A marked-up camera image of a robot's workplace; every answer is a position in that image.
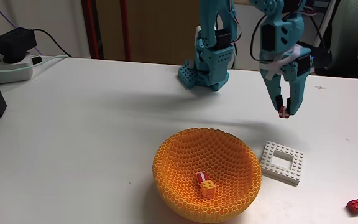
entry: white lego plate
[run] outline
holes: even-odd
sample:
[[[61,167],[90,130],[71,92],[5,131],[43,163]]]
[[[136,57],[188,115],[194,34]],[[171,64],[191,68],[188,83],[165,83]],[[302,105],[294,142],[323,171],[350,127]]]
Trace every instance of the white lego plate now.
[[[303,156],[303,152],[268,141],[260,160],[262,173],[298,185],[301,179]],[[272,164],[273,157],[291,161],[291,168],[287,169]]]

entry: plug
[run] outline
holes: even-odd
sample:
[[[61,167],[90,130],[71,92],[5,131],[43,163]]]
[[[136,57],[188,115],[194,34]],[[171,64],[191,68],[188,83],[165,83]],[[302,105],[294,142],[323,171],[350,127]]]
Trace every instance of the plug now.
[[[13,64],[21,62],[25,53],[37,46],[33,30],[18,27],[0,36],[0,54],[4,62]]]

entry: teal robotic arm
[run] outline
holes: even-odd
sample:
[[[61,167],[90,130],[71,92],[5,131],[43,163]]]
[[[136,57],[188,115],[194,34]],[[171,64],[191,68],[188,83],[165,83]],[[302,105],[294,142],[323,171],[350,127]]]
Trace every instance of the teal robotic arm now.
[[[266,20],[260,26],[260,73],[270,99],[281,118],[294,115],[303,99],[305,81],[313,59],[310,49],[296,43],[303,34],[303,19],[298,11],[306,0],[250,0]],[[223,28],[216,30],[219,14]],[[179,79],[187,88],[208,86],[218,91],[229,79],[227,66],[234,54],[233,43],[241,37],[232,0],[200,0],[200,24],[196,29],[195,59],[179,69]],[[290,83],[291,97],[284,106],[281,75]]]

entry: white table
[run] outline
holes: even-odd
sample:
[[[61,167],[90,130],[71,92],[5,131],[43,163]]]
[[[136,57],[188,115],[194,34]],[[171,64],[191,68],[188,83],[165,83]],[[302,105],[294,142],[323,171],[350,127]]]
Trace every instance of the white table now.
[[[192,223],[152,178],[159,145],[192,127],[232,133],[258,158],[268,140],[306,154],[297,187],[262,177],[228,223],[358,223],[345,208],[358,198],[358,80],[309,77],[297,115],[280,119],[258,72],[230,71],[213,92],[185,90],[177,71],[69,58],[1,85],[0,224]]]

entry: orange bowl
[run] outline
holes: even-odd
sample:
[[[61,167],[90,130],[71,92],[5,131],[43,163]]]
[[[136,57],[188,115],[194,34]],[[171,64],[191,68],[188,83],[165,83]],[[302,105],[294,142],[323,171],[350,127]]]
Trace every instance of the orange bowl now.
[[[204,198],[196,181],[206,171],[216,186]],[[224,222],[256,198],[262,181],[255,154],[240,139],[220,130],[192,128],[168,138],[153,162],[159,194],[175,212],[201,223]]]

